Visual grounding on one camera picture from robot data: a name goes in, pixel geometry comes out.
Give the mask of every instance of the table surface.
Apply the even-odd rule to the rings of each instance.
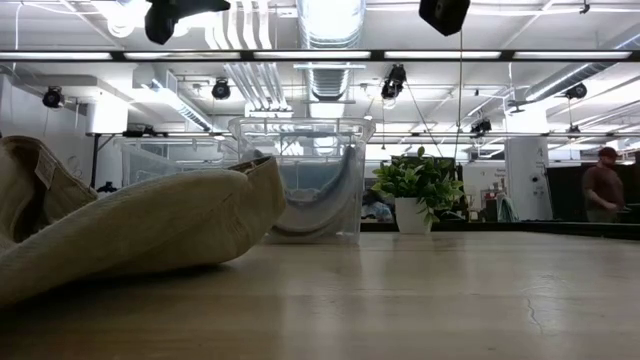
[[[638,357],[640,243],[546,234],[259,245],[0,312],[2,360]]]

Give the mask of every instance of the brown shirt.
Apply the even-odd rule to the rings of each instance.
[[[607,167],[594,166],[582,177],[582,190],[593,190],[602,199],[624,207],[624,189],[618,174]],[[589,200],[585,196],[587,210],[601,209],[600,204]]]

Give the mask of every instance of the white pot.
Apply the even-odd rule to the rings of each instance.
[[[416,198],[396,198],[396,222],[401,234],[424,234],[431,231],[424,224],[424,213],[418,214],[422,206]]]

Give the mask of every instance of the plastic storage container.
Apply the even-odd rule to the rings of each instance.
[[[122,150],[122,186],[184,171],[238,163],[235,140],[137,138],[116,140]]]
[[[287,208],[270,238],[358,240],[366,143],[375,131],[371,121],[238,118],[229,130],[238,140],[240,160],[278,160]]]

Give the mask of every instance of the air duct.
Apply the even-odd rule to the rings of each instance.
[[[637,50],[640,49],[640,24],[629,28],[627,31],[616,36],[610,41],[604,43],[601,49],[615,49],[615,50]],[[520,105],[542,101],[550,96],[559,94],[567,89],[570,89],[582,81],[597,75],[613,66],[615,62],[600,62],[600,63],[587,63],[587,64],[572,64],[564,67],[562,70],[556,72],[550,77],[540,81],[527,89],[522,98],[517,99],[517,103]],[[490,101],[481,110],[484,114],[494,111],[500,105],[502,101]]]
[[[298,25],[302,47],[305,49],[351,49],[360,41],[364,22],[365,0],[297,0]],[[320,102],[336,102],[343,98],[351,78],[350,70],[307,70],[307,84],[310,100]],[[313,105],[344,104],[312,104],[314,110],[322,107]]]

